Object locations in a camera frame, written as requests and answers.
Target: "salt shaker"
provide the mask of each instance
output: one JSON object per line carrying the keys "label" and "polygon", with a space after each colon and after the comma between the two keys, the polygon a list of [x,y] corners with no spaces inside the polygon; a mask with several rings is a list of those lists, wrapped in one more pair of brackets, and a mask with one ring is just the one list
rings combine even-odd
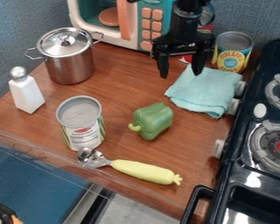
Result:
{"label": "salt shaker", "polygon": [[21,66],[15,66],[10,71],[12,80],[8,82],[13,101],[18,109],[32,114],[45,99],[33,77],[27,74]]}

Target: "stove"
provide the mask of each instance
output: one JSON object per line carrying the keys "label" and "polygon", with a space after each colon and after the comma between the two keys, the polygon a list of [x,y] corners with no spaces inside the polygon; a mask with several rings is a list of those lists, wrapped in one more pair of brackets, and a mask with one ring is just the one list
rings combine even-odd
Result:
{"label": "stove", "polygon": [[262,49],[223,145],[215,189],[196,186],[181,223],[201,198],[207,224],[280,223],[280,39]]}

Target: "toy microwave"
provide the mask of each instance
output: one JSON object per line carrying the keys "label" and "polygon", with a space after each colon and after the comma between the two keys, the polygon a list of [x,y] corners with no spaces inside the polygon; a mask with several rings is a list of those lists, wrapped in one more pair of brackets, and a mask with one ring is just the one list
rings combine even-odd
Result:
{"label": "toy microwave", "polygon": [[116,46],[149,52],[170,28],[174,0],[67,0],[74,27]]}

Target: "spoon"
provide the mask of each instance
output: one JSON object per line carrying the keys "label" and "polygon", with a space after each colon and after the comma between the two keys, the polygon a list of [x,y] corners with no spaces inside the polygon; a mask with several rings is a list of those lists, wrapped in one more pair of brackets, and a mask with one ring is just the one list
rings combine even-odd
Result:
{"label": "spoon", "polygon": [[111,161],[106,159],[100,151],[91,150],[89,148],[81,148],[79,150],[78,161],[82,166],[89,169],[110,165],[119,172],[161,185],[175,183],[180,186],[180,182],[183,180],[178,174],[175,175],[171,170],[152,164],[143,164],[123,159]]}

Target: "burner grate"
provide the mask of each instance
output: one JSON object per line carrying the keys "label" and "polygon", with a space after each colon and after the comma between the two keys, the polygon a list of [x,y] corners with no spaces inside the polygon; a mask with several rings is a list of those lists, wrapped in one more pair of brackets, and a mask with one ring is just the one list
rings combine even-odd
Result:
{"label": "burner grate", "polygon": [[265,94],[268,102],[280,109],[280,74],[274,76],[265,88]]}
{"label": "burner grate", "polygon": [[280,172],[280,124],[262,122],[249,139],[249,148],[256,160]]}

